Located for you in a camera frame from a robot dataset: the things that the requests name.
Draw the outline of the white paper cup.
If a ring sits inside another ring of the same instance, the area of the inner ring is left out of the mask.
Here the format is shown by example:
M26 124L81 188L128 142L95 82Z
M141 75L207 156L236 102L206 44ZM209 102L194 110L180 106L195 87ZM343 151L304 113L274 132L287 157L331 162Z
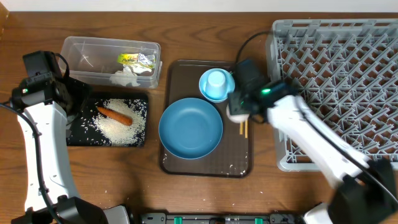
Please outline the white paper cup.
M238 124L247 121L249 118L249 114L231 115L229 110L229 105L226 106L226 115L230 121Z

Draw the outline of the wooden chopstick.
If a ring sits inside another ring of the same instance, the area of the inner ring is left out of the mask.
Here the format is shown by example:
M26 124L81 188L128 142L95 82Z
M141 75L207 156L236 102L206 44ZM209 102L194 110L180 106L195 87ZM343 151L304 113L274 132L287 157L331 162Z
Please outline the wooden chopstick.
M240 135L242 135L243 131L244 131L243 125L244 125L243 122L240 122L240 124L239 124L239 134Z
M244 122L244 136L246 139L248 138L248 120Z

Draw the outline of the small light blue bowl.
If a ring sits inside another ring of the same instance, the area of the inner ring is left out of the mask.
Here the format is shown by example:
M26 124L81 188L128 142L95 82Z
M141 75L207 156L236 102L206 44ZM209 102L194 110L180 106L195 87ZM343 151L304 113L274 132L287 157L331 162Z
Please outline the small light blue bowl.
M219 70L221 72L224 73L225 78L226 78L226 91L224 93L224 96L222 98L219 99L212 99L210 98L206 92L205 92L205 88L206 88L206 82L207 82L207 78L208 75L213 72ZM235 81L234 78L232 76L232 74L230 74L228 71L222 69L222 68L212 68L207 70L205 73L202 74L202 76L200 77L200 81L199 81L199 89L200 89L200 93L209 101L214 102L214 103L221 103L223 101L225 101L228 98L228 93L231 93L234 91L235 89Z

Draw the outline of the light blue plastic cup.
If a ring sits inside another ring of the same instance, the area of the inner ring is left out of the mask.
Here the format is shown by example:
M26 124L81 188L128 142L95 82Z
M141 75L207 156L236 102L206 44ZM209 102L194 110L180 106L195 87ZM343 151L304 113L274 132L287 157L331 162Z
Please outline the light blue plastic cup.
M205 92L212 99L219 99L226 91L226 78L223 72L216 70L208 75Z

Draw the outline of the orange carrot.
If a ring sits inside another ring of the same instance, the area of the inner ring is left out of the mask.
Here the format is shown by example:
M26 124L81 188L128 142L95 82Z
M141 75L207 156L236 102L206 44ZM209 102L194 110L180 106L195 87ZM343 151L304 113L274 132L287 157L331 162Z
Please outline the orange carrot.
M125 126L130 126L133 123L132 118L126 116L125 114L119 113L117 111L103 108L103 107L97 107L97 110L101 114L103 114L103 115L105 115L105 116L125 125Z

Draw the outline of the white paper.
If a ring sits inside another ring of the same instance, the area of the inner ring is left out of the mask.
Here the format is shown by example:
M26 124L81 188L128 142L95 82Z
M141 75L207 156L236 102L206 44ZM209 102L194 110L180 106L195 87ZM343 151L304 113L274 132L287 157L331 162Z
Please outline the white paper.
M124 65L123 72L135 76L149 77L152 75L152 69L142 65Z
M137 82L137 78L138 75L133 72L117 71L110 76L109 80L114 85L121 85L125 87L131 85L135 87L140 85Z

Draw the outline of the large blue plate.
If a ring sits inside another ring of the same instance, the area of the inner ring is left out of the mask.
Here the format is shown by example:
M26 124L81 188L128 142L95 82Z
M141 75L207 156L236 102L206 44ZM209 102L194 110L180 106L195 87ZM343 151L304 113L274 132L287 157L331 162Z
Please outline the large blue plate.
M183 98L166 108L159 122L160 141L181 159L199 159L215 150L223 136L218 110L199 98Z

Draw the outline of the green and silver wrapper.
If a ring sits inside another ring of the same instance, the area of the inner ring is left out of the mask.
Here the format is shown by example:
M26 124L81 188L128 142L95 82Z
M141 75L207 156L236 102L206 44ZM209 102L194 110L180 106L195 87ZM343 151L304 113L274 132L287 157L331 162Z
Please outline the green and silver wrapper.
M155 55L138 54L120 54L117 63L123 65L141 65L147 68L154 68L156 63Z

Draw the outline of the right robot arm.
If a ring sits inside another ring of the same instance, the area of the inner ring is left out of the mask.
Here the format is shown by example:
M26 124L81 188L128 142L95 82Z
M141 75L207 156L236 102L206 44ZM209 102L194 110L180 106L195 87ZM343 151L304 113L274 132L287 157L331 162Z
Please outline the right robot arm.
M397 212L394 171L373 161L327 126L297 90L277 81L228 93L229 117L259 115L282 131L313 161L335 190L330 203L306 212L303 223L380 223Z

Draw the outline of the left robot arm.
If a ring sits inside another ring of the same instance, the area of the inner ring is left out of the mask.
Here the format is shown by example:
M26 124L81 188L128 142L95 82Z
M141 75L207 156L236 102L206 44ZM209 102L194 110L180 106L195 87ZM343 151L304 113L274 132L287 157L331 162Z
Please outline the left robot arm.
M27 159L25 214L13 223L129 223L125 206L103 210L80 198L67 149L68 118L85 106L91 87L49 74L23 79L7 109L17 114Z

